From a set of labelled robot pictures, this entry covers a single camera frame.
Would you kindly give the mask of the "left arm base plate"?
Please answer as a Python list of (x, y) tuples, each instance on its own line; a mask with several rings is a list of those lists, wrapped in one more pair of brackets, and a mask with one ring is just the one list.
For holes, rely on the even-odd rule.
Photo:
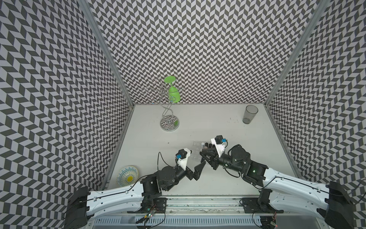
[(155, 210), (156, 213), (165, 213), (167, 207), (167, 198), (154, 198), (143, 200), (141, 207), (136, 211), (128, 211), (127, 213), (149, 213)]

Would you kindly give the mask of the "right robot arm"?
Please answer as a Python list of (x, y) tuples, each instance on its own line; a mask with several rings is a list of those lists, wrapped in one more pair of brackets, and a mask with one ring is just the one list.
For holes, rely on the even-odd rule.
[(338, 182), (316, 183), (283, 174), (253, 161), (241, 145), (227, 154), (214, 147), (203, 149), (200, 155), (213, 169), (222, 166), (237, 172), (260, 191), (265, 198), (262, 206), (268, 209), (314, 216), (334, 229), (354, 228), (354, 203)]

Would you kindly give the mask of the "clear acrylic lipstick organizer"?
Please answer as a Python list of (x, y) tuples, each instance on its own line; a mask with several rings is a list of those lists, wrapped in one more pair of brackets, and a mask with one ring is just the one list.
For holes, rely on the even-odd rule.
[[(201, 155), (200, 152), (203, 150), (204, 147), (201, 146), (202, 142), (198, 142), (198, 141), (194, 141), (193, 142), (193, 146), (191, 148), (192, 154), (193, 154), (193, 164), (199, 164), (201, 162)], [(204, 142), (204, 143), (208, 143), (208, 148), (211, 148), (213, 145), (212, 143), (209, 142)]]

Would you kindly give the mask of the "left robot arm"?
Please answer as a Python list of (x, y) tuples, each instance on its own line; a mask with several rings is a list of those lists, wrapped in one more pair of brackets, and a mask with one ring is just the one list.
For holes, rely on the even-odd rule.
[(188, 163), (193, 161), (191, 153), (188, 149), (179, 150), (174, 167), (166, 166), (141, 177), (134, 184), (105, 191), (90, 191), (87, 187), (76, 190), (67, 202), (64, 228), (79, 229), (109, 213), (164, 213), (166, 199), (162, 192), (170, 191), (184, 178), (198, 180), (206, 165), (201, 158), (195, 161), (196, 165), (191, 170), (188, 167)]

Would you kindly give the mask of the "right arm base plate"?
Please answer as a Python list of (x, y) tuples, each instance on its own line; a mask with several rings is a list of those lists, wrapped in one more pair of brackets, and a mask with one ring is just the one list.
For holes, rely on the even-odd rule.
[(272, 208), (269, 203), (264, 203), (259, 198), (242, 198), (239, 203), (242, 205), (245, 213), (284, 213), (283, 210)]

